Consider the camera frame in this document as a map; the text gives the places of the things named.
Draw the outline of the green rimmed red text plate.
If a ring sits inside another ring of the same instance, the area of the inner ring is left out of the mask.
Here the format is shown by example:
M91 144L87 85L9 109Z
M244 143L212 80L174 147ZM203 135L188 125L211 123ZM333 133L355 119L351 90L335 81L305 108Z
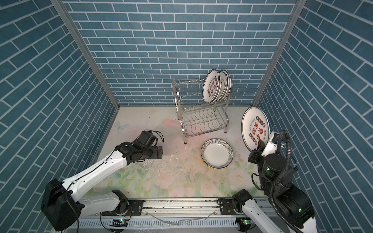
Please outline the green rimmed red text plate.
M257 107L248 108L242 118L241 134L250 151L257 149L260 140L267 144L270 125L266 114Z

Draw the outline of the white plate black striped rim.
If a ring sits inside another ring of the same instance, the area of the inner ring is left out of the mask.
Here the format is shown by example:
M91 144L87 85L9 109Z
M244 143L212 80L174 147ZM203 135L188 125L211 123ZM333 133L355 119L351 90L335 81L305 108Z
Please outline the white plate black striped rim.
M214 138L202 145L201 158L212 167L226 168L232 163L234 154L226 141Z

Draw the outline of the yellow rimmed polka dot plate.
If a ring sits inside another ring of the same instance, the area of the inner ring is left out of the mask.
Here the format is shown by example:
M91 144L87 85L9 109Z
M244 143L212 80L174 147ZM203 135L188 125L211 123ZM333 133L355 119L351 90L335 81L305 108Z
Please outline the yellow rimmed polka dot plate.
M205 164L205 166L207 166L208 168L210 168L210 169L212 169L212 170L223 170L223 169L225 169L225 168L215 168L215 167L212 167L212 166L208 165L208 164L205 162L205 160L202 160L202 161L203 161L203 163Z

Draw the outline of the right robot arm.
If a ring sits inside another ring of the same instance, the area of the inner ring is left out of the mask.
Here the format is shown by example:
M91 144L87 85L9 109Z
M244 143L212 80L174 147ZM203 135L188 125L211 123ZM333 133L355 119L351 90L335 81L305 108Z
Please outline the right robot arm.
M317 224L315 211L308 195L292 182L298 170L291 167L291 137L286 131L272 133L268 143L262 140L251 151L248 161L258 166L260 189L268 196L276 214L292 233L315 233ZM279 233L281 229L260 209L253 196L245 189L232 197L237 214L238 230L247 232L257 226L264 233Z

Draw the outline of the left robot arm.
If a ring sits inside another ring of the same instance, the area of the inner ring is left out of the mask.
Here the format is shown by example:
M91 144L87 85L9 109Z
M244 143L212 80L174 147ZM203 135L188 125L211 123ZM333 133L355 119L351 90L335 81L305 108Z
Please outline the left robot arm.
M59 181L53 179L46 184L41 211L54 230L61 232L79 218L102 212L126 215L130 210L128 198L118 189L94 198L87 198L87 192L116 171L132 163L162 159L163 147L157 145L164 141L160 131L144 130L132 142L118 144L102 160L84 171Z

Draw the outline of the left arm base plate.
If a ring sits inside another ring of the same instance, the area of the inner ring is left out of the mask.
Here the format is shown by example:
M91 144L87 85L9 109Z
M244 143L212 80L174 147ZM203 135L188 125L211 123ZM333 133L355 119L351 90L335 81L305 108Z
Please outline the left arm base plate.
M120 201L113 211L102 212L102 216L139 216L142 213L144 200Z

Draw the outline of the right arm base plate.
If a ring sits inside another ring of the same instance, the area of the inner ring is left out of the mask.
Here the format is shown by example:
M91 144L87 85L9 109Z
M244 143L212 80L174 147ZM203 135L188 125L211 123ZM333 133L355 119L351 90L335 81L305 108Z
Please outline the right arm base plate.
M221 215L238 215L234 209L232 199L218 198L216 202L220 208Z

